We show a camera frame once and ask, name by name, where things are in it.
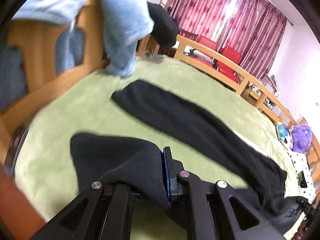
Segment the wooden wardrobe with blue panels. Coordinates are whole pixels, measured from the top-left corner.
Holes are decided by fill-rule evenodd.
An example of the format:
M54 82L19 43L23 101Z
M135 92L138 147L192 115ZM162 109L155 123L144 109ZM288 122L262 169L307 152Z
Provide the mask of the wooden wardrobe with blue panels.
M99 0L88 0L76 26L84 31L84 59L79 66L57 75L56 40L67 26L40 21L14 20L9 24L8 43L23 53L28 93L1 113L1 135L8 137L40 108L69 90L96 69L104 68L102 12Z

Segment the black garment on footboard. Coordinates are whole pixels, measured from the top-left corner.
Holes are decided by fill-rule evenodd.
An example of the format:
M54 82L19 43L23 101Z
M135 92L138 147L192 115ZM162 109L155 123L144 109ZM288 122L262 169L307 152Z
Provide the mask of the black garment on footboard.
M151 35L161 47L172 47L180 33L178 23L159 4L148 4L149 15L154 21Z

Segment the red patterned curtains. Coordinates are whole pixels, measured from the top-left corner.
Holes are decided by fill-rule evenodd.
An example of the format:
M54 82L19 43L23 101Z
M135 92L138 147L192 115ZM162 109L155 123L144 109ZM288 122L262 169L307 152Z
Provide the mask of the red patterned curtains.
M257 79L274 63L287 18L268 0L172 0L179 28L241 54L239 66Z

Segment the green fleece bed blanket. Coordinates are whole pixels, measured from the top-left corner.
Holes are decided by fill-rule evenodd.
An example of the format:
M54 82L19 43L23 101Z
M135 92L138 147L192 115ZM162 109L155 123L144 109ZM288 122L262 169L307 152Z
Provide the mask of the green fleece bed blanket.
M97 70L44 107L30 124L15 167L15 183L48 221L78 194L69 141L76 132L146 139L169 146L175 159L201 179L225 180L234 188L246 183L191 147L146 126L112 100L115 90L143 79L192 101L217 116L237 135L259 147L287 172L285 196L299 195L295 168L277 138L274 124L235 92L195 68L166 56L139 57L128 79Z

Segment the purple plush toy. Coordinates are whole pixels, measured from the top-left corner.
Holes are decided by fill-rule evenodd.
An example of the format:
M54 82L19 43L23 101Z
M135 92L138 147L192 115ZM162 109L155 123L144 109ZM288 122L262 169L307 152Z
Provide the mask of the purple plush toy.
M293 140L293 151L297 153L306 152L312 143L312 130L308 124L298 124L291 129Z

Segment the white black dotted pillow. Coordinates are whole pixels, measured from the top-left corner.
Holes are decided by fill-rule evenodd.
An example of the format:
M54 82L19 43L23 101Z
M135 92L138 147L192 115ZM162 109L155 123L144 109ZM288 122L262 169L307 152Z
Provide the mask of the white black dotted pillow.
M311 204L316 199L316 191L307 158L304 153L297 153L292 150L287 150L287 153L295 170L300 195L307 198Z

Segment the light blue fleece garment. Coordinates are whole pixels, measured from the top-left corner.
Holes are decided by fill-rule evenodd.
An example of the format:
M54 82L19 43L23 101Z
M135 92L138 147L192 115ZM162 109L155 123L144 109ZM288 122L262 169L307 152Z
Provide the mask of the light blue fleece garment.
M88 0L27 0L14 20L39 20L67 25ZM146 0L99 0L103 13L104 48L110 58L107 72L130 77L136 66L136 46L151 34L154 22Z

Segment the blue geometric cushion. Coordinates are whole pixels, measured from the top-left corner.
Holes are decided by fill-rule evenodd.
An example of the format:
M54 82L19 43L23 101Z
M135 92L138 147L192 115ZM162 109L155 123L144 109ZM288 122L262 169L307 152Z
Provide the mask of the blue geometric cushion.
M293 139L288 127L282 122L276 122L276 132L279 141L283 144L283 146L288 150L293 149Z

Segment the black track pants white stripe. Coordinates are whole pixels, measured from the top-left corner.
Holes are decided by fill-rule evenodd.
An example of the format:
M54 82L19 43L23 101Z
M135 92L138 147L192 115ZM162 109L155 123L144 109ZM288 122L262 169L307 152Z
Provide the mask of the black track pants white stripe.
M189 145L240 176L248 188L240 196L279 232L286 233L302 213L298 197L285 196L287 173L245 143L204 108L143 80L115 91L112 100L145 124ZM80 191L93 182L124 182L169 210L162 153L153 143L129 137L76 133L70 150Z

